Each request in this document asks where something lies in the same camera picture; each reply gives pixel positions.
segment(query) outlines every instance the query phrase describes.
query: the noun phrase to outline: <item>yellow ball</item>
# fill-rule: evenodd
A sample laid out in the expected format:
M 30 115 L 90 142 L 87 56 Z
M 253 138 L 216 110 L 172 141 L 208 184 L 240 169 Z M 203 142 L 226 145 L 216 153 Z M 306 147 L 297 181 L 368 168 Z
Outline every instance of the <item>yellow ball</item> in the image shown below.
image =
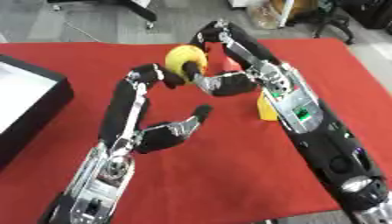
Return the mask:
M 173 48 L 166 55 L 164 66 L 189 83 L 190 81 L 182 69 L 182 66 L 188 61 L 196 62 L 202 74 L 206 72 L 207 56 L 200 48 L 194 45 L 180 45 Z

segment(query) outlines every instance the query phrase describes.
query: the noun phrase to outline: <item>chair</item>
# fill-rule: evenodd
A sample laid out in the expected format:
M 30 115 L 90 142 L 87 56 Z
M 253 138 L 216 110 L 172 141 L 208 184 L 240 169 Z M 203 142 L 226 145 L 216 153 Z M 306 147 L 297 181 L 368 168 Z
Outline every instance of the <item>chair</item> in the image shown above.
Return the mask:
M 55 4 L 53 6 L 53 9 L 55 11 L 61 10 L 61 7 L 59 7 L 57 4 L 70 3 L 70 2 L 86 2 L 86 1 L 91 1 L 91 0 L 47 0 L 49 4 Z M 114 3 L 124 6 L 127 9 L 139 15 L 140 17 L 146 19 L 147 20 L 146 29 L 150 30 L 154 27 L 154 23 L 157 21 L 157 14 L 155 14 L 153 11 L 144 8 L 138 3 L 135 3 L 133 0 L 115 0 Z
M 318 7 L 316 10 L 297 14 L 293 19 L 287 22 L 287 26 L 293 26 L 298 23 L 310 23 L 317 26 L 313 34 L 315 39 L 319 39 L 323 30 L 332 25 L 341 29 L 346 35 L 346 44 L 351 45 L 354 42 L 354 34 L 348 28 L 350 18 L 343 15 L 338 15 L 336 11 L 344 4 L 363 4 L 363 1 L 343 1 L 343 0 L 330 0 L 328 1 L 329 7 Z

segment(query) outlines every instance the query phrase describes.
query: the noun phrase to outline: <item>black rubber padding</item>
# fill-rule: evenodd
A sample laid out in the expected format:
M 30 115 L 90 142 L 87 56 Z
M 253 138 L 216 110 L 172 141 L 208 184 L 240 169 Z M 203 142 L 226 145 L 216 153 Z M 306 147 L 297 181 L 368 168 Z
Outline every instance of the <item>black rubber padding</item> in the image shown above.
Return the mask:
M 120 80 L 117 83 L 115 92 L 113 93 L 113 97 L 101 123 L 99 134 L 99 138 L 102 139 L 109 148 L 116 141 L 117 135 L 123 132 L 135 97 L 135 89 L 133 89 L 126 80 Z M 136 128 L 138 128 L 138 124 L 143 119 L 149 106 L 150 102 L 147 100 L 139 114 Z
M 149 128 L 166 125 L 169 122 L 160 122 L 149 126 Z M 171 148 L 184 142 L 182 136 L 174 136 L 166 126 L 158 129 L 146 131 L 142 142 L 137 146 L 136 151 L 141 154 L 146 154 L 152 151 L 159 151 Z
M 210 105 L 204 104 L 198 106 L 194 111 L 192 116 L 196 116 L 200 123 L 203 123 L 207 118 L 210 112 L 213 110 L 213 107 Z
M 200 74 L 198 64 L 196 64 L 193 61 L 186 62 L 182 66 L 182 69 L 184 70 L 184 73 L 185 73 L 186 77 L 189 79 L 189 81 L 193 81 L 195 74 Z

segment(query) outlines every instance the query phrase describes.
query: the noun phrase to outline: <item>black box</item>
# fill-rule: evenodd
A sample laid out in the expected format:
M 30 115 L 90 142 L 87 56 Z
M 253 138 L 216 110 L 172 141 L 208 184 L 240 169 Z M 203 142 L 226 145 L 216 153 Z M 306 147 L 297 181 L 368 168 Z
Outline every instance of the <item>black box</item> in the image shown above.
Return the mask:
M 0 55 L 0 171 L 73 97 L 65 76 Z

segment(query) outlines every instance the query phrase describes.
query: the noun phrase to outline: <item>yellow object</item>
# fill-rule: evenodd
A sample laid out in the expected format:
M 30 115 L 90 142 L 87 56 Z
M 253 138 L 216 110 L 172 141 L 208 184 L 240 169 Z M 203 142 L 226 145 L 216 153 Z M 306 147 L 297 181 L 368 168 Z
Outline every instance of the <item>yellow object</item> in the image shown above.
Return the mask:
M 259 110 L 260 119 L 264 121 L 277 121 L 277 112 L 272 108 L 270 102 L 265 99 L 263 92 L 257 100 L 257 108 Z
M 190 83 L 182 69 L 182 66 L 188 61 L 196 62 L 202 74 L 206 72 L 207 56 L 200 48 L 194 45 L 180 45 L 173 48 L 166 55 L 164 66 L 183 78 L 185 82 Z

